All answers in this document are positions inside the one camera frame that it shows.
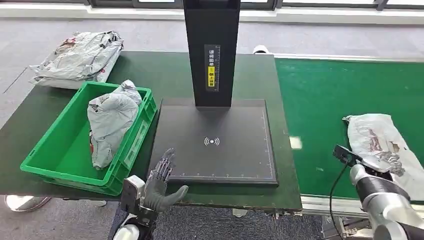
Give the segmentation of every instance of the gray carpet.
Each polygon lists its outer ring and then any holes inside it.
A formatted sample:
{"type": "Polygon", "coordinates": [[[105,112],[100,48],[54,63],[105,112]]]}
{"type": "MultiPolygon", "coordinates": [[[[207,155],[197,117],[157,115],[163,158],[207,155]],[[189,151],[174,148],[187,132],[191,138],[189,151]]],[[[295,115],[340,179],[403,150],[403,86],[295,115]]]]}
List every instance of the gray carpet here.
{"type": "Polygon", "coordinates": [[[21,213],[10,211],[0,199],[2,240],[106,240],[118,206],[53,198],[40,209],[21,213]]]}
{"type": "MultiPolygon", "coordinates": [[[[109,240],[126,218],[116,212],[109,240]]],[[[155,240],[318,240],[322,238],[322,217],[314,215],[282,216],[273,219],[261,211],[248,211],[236,217],[231,208],[173,206],[161,213],[155,240]]]]}
{"type": "MultiPolygon", "coordinates": [[[[39,64],[75,31],[107,30],[120,32],[127,51],[188,51],[183,21],[0,18],[0,127],[33,87],[28,83],[32,77],[28,65],[39,64]]],[[[273,53],[424,57],[424,28],[418,26],[241,23],[238,32],[238,53],[251,53],[263,44],[273,53]]],[[[2,205],[0,236],[5,240],[104,240],[116,208],[116,203],[97,208],[89,201],[54,199],[37,211],[20,214],[2,205]]],[[[316,239],[320,222],[321,217],[315,216],[271,221],[260,212],[235,218],[230,209],[174,207],[160,216],[155,236],[158,240],[214,236],[309,240],[316,239]]]]}

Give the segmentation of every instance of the label sticker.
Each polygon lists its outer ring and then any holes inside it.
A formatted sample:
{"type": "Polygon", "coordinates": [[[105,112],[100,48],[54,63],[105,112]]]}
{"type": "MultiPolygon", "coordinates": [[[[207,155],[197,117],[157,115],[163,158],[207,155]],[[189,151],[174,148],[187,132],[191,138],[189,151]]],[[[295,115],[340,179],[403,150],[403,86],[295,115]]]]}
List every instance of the label sticker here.
{"type": "Polygon", "coordinates": [[[220,55],[220,45],[204,45],[205,86],[208,92],[220,91],[220,55]]]}

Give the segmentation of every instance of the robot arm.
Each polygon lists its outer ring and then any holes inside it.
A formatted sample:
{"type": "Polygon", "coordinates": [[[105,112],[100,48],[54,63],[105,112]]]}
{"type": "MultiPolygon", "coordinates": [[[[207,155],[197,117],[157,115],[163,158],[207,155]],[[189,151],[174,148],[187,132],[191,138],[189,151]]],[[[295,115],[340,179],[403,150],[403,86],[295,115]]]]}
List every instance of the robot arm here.
{"type": "Polygon", "coordinates": [[[367,162],[339,145],[333,155],[351,166],[350,181],[368,213],[375,240],[424,239],[424,220],[412,208],[408,193],[393,182],[389,167],[367,162]]]}
{"type": "Polygon", "coordinates": [[[116,231],[113,240],[151,239],[158,213],[184,198],[189,190],[186,185],[165,196],[174,153],[171,148],[163,154],[155,169],[150,172],[146,183],[136,175],[124,179],[121,208],[129,214],[116,231]]]}

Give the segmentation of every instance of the crumpled plastic bag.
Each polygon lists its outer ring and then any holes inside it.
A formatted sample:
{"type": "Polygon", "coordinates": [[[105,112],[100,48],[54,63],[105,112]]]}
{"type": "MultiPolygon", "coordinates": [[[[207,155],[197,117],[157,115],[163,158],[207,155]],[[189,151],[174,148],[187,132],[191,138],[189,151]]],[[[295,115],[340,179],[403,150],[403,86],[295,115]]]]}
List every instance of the crumpled plastic bag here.
{"type": "Polygon", "coordinates": [[[122,139],[139,112],[142,97],[130,80],[88,103],[93,167],[103,169],[114,159],[122,139]]]}
{"type": "Polygon", "coordinates": [[[124,40],[115,31],[76,32],[56,48],[35,72],[31,83],[55,88],[79,89],[84,81],[106,82],[124,40]]]}
{"type": "Polygon", "coordinates": [[[424,200],[424,169],[387,114],[349,115],[347,136],[352,151],[392,165],[391,176],[413,201],[424,200]]]}

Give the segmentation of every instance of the robotic thumb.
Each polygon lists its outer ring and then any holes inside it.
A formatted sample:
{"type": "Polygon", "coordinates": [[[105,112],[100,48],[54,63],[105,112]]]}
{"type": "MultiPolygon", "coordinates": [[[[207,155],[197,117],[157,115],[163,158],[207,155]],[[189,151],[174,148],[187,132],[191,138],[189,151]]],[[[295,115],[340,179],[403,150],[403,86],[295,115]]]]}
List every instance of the robotic thumb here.
{"type": "Polygon", "coordinates": [[[180,187],[178,191],[164,197],[163,200],[161,201],[158,212],[165,211],[166,209],[174,205],[177,201],[183,199],[186,196],[188,190],[189,190],[189,186],[184,185],[180,187]]]}

